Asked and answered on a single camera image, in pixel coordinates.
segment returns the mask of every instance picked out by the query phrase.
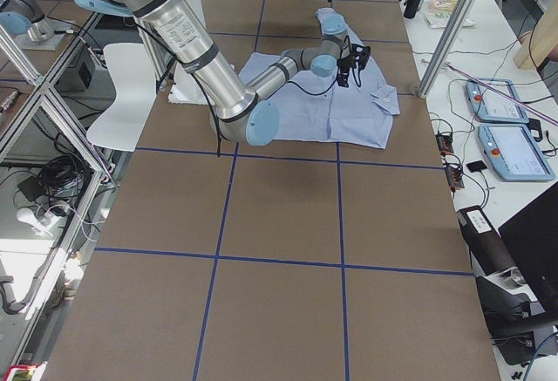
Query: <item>cable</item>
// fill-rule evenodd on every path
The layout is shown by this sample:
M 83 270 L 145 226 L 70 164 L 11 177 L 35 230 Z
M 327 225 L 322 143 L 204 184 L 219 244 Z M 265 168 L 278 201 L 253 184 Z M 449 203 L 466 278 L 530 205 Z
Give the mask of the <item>cable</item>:
M 64 95 L 62 95 L 62 98 L 63 98 L 63 99 L 72 100 L 72 101 L 74 101 L 76 104 L 82 105 L 83 107 L 85 107 L 85 108 L 87 108 L 87 109 L 91 109 L 92 111 L 95 111 L 95 112 L 103 112 L 102 109 L 93 108 L 92 106 L 89 106 L 89 105 L 87 105 L 87 104 L 84 104 L 83 102 L 81 102 L 81 101 L 79 101 L 79 100 L 77 100 L 77 99 L 75 99 L 75 98 L 72 98 L 72 97 L 70 97 L 70 96 L 64 96 Z
M 479 187 L 480 190 L 482 191 L 482 202 L 480 203 L 480 207 L 483 208 L 483 206 L 487 204 L 487 199 L 488 199 L 487 191 L 485 191 L 485 188 L 483 188 L 482 185 L 476 179 L 469 176 L 467 173 L 463 173 L 463 176 L 472 180 L 477 185 L 477 187 Z
M 531 358 L 531 362 L 529 362 L 529 366 L 527 367 L 527 370 L 525 371 L 525 377 L 523 377 L 523 381 L 527 381 L 527 379 L 529 378 L 529 374 L 531 373 L 531 368 L 533 368 L 533 364 L 535 359 L 539 356 L 539 353 L 541 352 L 542 347 L 553 337 L 558 335 L 558 331 L 555 331 L 554 333 L 551 333 L 550 335 L 548 335 L 547 337 L 545 337 L 545 339 L 541 342 L 541 344 L 539 344 L 539 346 L 537 347 L 537 349 L 534 351 L 533 357 Z
M 325 91 L 319 92 L 319 93 L 308 92 L 306 89 L 304 89 L 302 86 L 300 86 L 297 82 L 293 82 L 292 80 L 288 80 L 287 83 L 285 83 L 285 85 L 288 84 L 288 83 L 290 83 L 292 85 L 295 85 L 301 91 L 303 91 L 304 93 L 306 93 L 307 95 L 310 95 L 310 96 L 322 96 L 325 93 L 329 92 L 336 82 L 337 82 L 337 75 L 336 75 L 336 78 L 333 80 L 333 82 L 331 82 L 331 85 Z
M 550 140 L 550 133 L 548 130 L 545 130 L 544 135 L 547 137 L 548 144 L 552 147 L 552 149 L 543 150 L 542 153 L 547 157 L 555 157 L 558 153 L 558 148 L 556 148 L 555 144 Z
M 206 103 L 208 104 L 208 107 L 209 107 L 209 111 L 211 112 L 211 118 L 213 118 L 213 122 L 214 122 L 214 125 L 215 125 L 215 133 L 217 134 L 217 157 L 221 157 L 221 142 L 222 142 L 224 136 L 221 133 L 221 127 L 219 126 L 219 118 L 217 118 L 217 114 L 215 113 L 215 110 L 213 109 L 213 106 L 211 105 L 211 101 L 209 100 L 209 96 L 206 93 L 206 90 L 201 85 L 200 80 L 195 75 L 195 73 L 191 73 L 191 75 L 192 75 L 192 78 L 194 78 L 195 83 L 200 87 L 201 93 L 203 93 L 203 97 L 205 98 Z
M 76 28 L 79 28 L 80 31 L 82 31 L 84 34 L 86 34 L 87 36 L 89 36 L 89 37 L 91 38 L 91 40 L 93 41 L 93 43 L 95 43 L 95 45 L 97 45 L 98 48 L 99 48 L 100 50 L 103 50 L 103 47 L 101 46 L 101 44 L 99 44 L 99 41 L 97 41 L 97 40 L 95 39 L 95 37 L 94 37 L 88 30 L 86 30 L 85 28 L 83 28 L 82 26 L 79 26 L 78 24 L 75 24 L 75 23 L 73 23 L 73 22 L 69 22 L 69 21 L 65 21 L 65 20 L 62 20 L 62 19 L 58 19 L 57 17 L 52 17 L 52 16 L 50 16 L 50 15 L 48 16 L 48 18 L 49 18 L 49 19 L 52 19 L 53 21 L 62 22 L 62 23 L 64 23 L 64 24 L 69 24 L 69 25 L 71 25 L 71 26 L 75 26 Z
M 27 173 L 27 174 L 30 174 L 31 176 L 37 177 L 37 175 L 36 175 L 35 173 L 30 172 L 29 170 L 16 170 L 15 172 L 10 173 L 8 176 L 6 176 L 5 178 L 3 178 L 3 179 L 0 181 L 0 187 L 1 187 L 9 178 L 11 178 L 14 174 L 17 174 L 17 173 Z

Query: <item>table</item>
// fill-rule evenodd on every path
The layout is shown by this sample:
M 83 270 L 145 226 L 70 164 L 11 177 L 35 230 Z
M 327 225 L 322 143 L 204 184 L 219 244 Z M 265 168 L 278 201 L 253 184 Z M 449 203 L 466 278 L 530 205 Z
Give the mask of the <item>table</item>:
M 326 4 L 202 2 L 236 66 L 317 42 Z M 400 92 L 388 149 L 217 158 L 161 93 L 44 379 L 498 379 L 397 0 L 335 8 Z
M 426 0 L 423 10 L 426 9 L 427 3 L 428 0 Z M 493 78 L 498 71 L 497 78 L 511 79 L 516 84 L 536 82 L 531 85 L 515 85 L 520 99 L 524 101 L 544 98 L 550 95 L 547 87 L 541 82 L 541 78 L 535 71 L 519 70 L 515 66 L 513 58 L 520 45 L 515 43 L 510 46 L 516 41 L 516 37 L 494 0 L 477 0 L 469 14 L 469 18 L 475 22 L 475 27 L 462 29 L 452 51 L 488 53 L 506 46 L 507 48 L 488 55 L 454 52 L 450 54 L 447 59 L 448 62 L 462 71 L 466 71 L 479 78 Z M 405 27 L 409 34 L 413 51 L 415 51 L 414 57 L 418 73 L 422 76 L 426 68 L 423 60 L 428 60 L 430 57 L 428 53 L 433 52 L 436 48 L 442 30 L 430 29 L 422 13 L 419 13 L 414 19 L 406 19 Z M 439 115 L 440 118 L 452 124 L 454 131 L 467 131 L 469 124 L 452 113 L 448 97 L 448 86 L 451 86 L 453 110 L 465 119 L 471 119 L 473 116 L 473 111 L 466 101 L 465 82 L 454 81 L 461 78 L 457 73 L 444 69 L 439 74 L 427 97 L 428 109 L 432 113 L 432 118 L 437 118 L 437 115 Z M 558 117 L 558 106 L 554 99 L 537 102 L 532 107 L 553 118 Z M 433 121 L 432 124 L 434 130 L 437 131 L 438 121 Z M 543 132 L 549 130 L 550 139 L 556 142 L 558 140 L 558 131 L 544 121 L 541 122 L 541 125 Z M 448 127 L 441 124 L 440 131 L 448 131 Z M 540 145 L 543 150 L 551 148 L 546 139 Z M 482 147 L 477 139 L 476 132 L 472 133 L 468 138 L 464 133 L 456 133 L 454 135 L 453 147 L 454 152 L 459 156 L 463 164 L 475 160 L 484 160 L 488 164 L 486 156 L 482 153 Z M 558 171 L 558 159 L 548 159 L 548 163 L 555 171 Z M 469 173 L 484 187 L 484 181 L 475 174 Z M 484 208 L 484 212 L 495 228 L 501 226 L 555 183 L 555 181 L 536 183 L 504 182 L 492 172 L 490 167 L 484 172 L 484 175 L 487 178 L 488 186 L 493 188 L 490 191 L 490 199 Z M 465 179 L 465 185 L 466 188 L 464 190 L 459 190 L 455 194 L 453 204 L 456 210 L 479 205 L 482 200 L 480 189 L 470 179 Z M 490 276 L 489 279 L 503 287 L 499 277 Z M 533 293 L 528 288 L 512 290 L 513 294 L 520 292 L 525 292 L 534 299 Z M 496 355 L 499 358 L 502 379 L 514 374 L 515 371 L 523 371 L 519 366 L 508 367 L 505 365 L 500 353 L 496 352 Z M 539 368 L 535 366 L 532 374 L 533 380 L 552 380 L 555 378 L 555 373 L 558 371 L 558 357 L 547 357 L 543 361 L 537 362 L 536 366 L 539 366 Z

